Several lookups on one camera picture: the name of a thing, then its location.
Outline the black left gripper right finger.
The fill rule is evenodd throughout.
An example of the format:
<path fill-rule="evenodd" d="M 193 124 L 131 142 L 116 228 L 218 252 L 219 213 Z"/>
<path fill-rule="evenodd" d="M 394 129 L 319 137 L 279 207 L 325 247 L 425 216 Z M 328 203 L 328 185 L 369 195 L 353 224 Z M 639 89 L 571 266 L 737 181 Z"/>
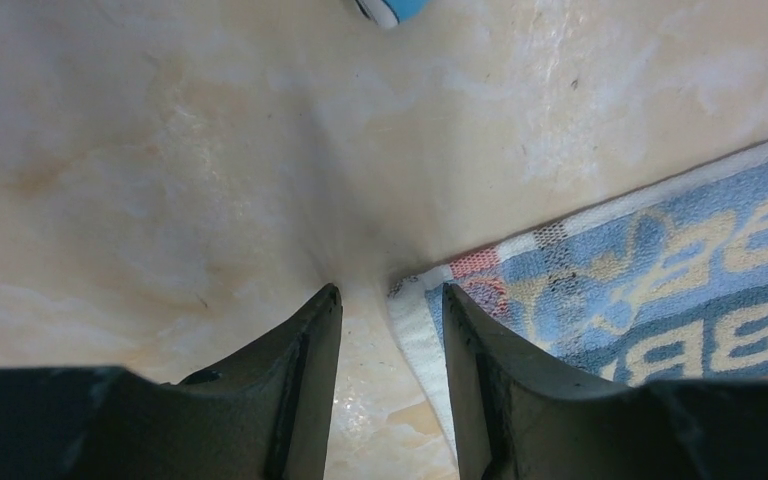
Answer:
<path fill-rule="evenodd" d="M 464 479 L 768 479 L 768 380 L 608 381 L 453 284 L 443 334 Z"/>

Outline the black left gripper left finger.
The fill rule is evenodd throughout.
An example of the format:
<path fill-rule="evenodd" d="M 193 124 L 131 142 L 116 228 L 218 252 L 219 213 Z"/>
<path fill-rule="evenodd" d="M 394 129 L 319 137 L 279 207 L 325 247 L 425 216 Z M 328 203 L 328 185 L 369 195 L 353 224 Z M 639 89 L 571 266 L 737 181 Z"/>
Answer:
<path fill-rule="evenodd" d="M 326 285 L 176 384 L 121 366 L 0 368 L 0 479 L 320 479 L 342 312 Z"/>

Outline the grey orange printed cloth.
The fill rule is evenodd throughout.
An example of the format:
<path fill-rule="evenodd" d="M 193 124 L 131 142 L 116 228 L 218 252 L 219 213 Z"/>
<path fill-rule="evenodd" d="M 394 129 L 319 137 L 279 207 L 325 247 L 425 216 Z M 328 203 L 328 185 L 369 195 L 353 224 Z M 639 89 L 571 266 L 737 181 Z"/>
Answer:
<path fill-rule="evenodd" d="M 448 283 L 608 380 L 768 376 L 768 141 L 398 281 L 396 340 L 453 441 Z"/>

